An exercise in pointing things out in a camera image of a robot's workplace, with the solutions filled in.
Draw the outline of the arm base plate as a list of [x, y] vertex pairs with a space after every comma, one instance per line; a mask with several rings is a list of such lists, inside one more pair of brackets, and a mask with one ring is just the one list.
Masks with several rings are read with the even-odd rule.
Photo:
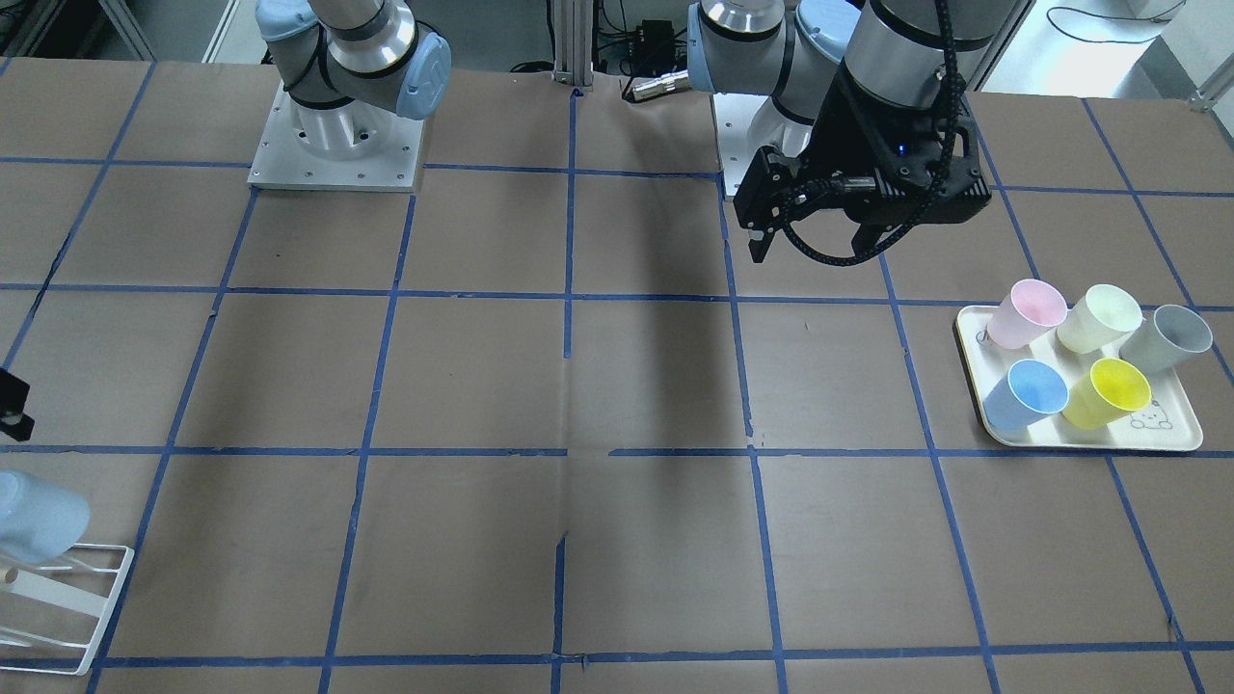
[[735, 198], [756, 149], [775, 147], [784, 156], [797, 157], [814, 130], [814, 123], [798, 123], [780, 114], [770, 96], [714, 93], [711, 100], [727, 200]]
[[278, 89], [247, 182], [263, 190], [412, 194], [423, 128], [358, 101], [308, 109]]

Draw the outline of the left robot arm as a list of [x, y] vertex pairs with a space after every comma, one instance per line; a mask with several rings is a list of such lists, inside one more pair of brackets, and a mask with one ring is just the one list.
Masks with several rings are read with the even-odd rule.
[[777, 236], [823, 265], [885, 254], [991, 203], [967, 80], [1009, 1], [698, 1], [700, 93], [763, 98], [733, 205], [755, 263]]

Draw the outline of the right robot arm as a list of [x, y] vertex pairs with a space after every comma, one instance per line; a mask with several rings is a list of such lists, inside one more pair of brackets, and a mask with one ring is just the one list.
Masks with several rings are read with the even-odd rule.
[[[292, 190], [344, 189], [343, 177], [375, 191], [410, 191], [422, 125], [450, 77], [444, 36], [406, 1], [260, 1], [255, 25], [281, 72], [251, 183]], [[378, 174], [396, 183], [376, 180]]]

